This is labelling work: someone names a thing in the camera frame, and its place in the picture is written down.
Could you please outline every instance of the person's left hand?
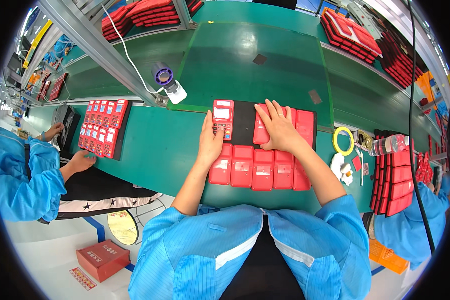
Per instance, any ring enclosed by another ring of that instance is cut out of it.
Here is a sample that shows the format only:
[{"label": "person's left hand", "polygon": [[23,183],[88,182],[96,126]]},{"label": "person's left hand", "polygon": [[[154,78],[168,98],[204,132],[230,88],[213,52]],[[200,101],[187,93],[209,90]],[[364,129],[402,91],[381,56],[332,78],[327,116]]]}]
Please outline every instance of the person's left hand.
[{"label": "person's left hand", "polygon": [[48,129],[48,131],[45,132],[45,141],[51,141],[53,137],[62,132],[64,128],[65,125],[63,125],[63,123],[56,123],[55,125],[53,125],[52,128]]},{"label": "person's left hand", "polygon": [[195,164],[208,171],[220,156],[223,142],[224,130],[218,129],[217,134],[214,135],[212,112],[208,111],[201,128],[200,147],[198,149],[197,162]]}]

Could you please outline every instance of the blue work coat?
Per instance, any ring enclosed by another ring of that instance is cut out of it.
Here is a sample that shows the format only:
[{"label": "blue work coat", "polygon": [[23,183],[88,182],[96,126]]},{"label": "blue work coat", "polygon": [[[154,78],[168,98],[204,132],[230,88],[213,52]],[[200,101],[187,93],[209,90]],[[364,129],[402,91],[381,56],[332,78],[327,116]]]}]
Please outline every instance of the blue work coat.
[{"label": "blue work coat", "polygon": [[[30,144],[31,180],[25,169],[25,144]],[[12,222],[54,220],[60,196],[67,193],[60,172],[60,154],[48,142],[23,140],[0,128],[0,213]]]},{"label": "blue work coat", "polygon": [[[445,230],[445,211],[450,207],[447,194],[450,192],[449,185],[441,189],[437,196],[423,182],[418,183],[435,247]],[[411,270],[417,269],[432,255],[415,192],[412,204],[405,210],[387,218],[385,215],[375,216],[375,237],[396,255],[410,261]]]},{"label": "blue work coat", "polygon": [[262,230],[270,231],[307,300],[363,299],[370,291],[369,239],[351,195],[315,216],[250,205],[217,210],[187,216],[172,207],[145,225],[128,287],[132,300],[219,299]]}]

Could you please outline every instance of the black pants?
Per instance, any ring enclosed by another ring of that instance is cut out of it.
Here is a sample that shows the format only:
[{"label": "black pants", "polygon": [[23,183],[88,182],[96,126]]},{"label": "black pants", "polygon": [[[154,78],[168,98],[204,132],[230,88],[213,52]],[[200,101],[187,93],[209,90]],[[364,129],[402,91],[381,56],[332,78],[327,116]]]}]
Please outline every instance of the black pants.
[{"label": "black pants", "polygon": [[[72,158],[60,152],[60,166]],[[76,173],[65,183],[66,194],[60,199],[56,220],[91,217],[140,207],[155,201],[162,194],[133,187],[132,183],[91,167]]]}]

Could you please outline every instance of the hand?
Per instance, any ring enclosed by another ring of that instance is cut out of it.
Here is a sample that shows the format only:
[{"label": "hand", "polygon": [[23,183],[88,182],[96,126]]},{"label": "hand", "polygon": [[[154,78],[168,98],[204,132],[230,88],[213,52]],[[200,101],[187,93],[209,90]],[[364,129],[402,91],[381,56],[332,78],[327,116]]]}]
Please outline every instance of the hand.
[{"label": "hand", "polygon": [[65,128],[63,123],[56,123],[47,132],[45,132],[45,141],[49,142],[53,139],[54,136],[58,135]]},{"label": "hand", "polygon": [[255,104],[255,109],[260,115],[265,124],[265,128],[270,135],[270,141],[260,145],[260,148],[263,150],[276,149],[293,154],[295,147],[301,144],[300,141],[303,140],[303,138],[292,124],[292,111],[290,107],[285,107],[285,117],[282,107],[280,107],[280,104],[278,104],[277,101],[274,100],[272,104],[270,100],[265,99],[265,104],[267,105],[271,119],[260,106]]},{"label": "hand", "polygon": [[212,112],[208,111],[200,134],[200,147],[198,149],[197,162],[195,165],[203,167],[208,171],[222,152],[224,142],[224,130],[218,129],[214,135]]},{"label": "hand", "polygon": [[70,166],[70,169],[73,171],[73,173],[83,172],[87,169],[89,169],[91,166],[93,166],[97,162],[97,157],[85,157],[88,155],[87,150],[81,150],[75,153],[73,155],[70,162],[67,164],[67,166]]}]

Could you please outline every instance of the person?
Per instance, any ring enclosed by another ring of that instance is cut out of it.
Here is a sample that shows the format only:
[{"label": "person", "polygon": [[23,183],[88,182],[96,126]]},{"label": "person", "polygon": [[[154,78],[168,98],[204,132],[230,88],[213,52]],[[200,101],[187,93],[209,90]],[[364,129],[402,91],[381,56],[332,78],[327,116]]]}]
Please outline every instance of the person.
[{"label": "person", "polygon": [[36,138],[21,139],[0,128],[0,214],[3,219],[38,220],[90,217],[153,202],[162,194],[134,188],[92,167],[96,157],[73,157],[48,142],[63,129],[57,123]]},{"label": "person", "polygon": [[[450,208],[450,172],[444,174],[441,188],[436,194],[433,184],[425,185],[423,182],[418,183],[418,191],[433,243],[437,247],[444,234]],[[415,191],[412,204],[403,211],[390,217],[365,213],[363,222],[369,237],[409,261],[412,271],[432,255]]]},{"label": "person", "polygon": [[198,156],[170,208],[144,227],[131,299],[363,299],[372,284],[369,240],[352,195],[297,133],[290,107],[257,105],[270,134],[260,147],[292,153],[322,208],[266,210],[199,205],[222,150],[222,130],[203,122]]}]

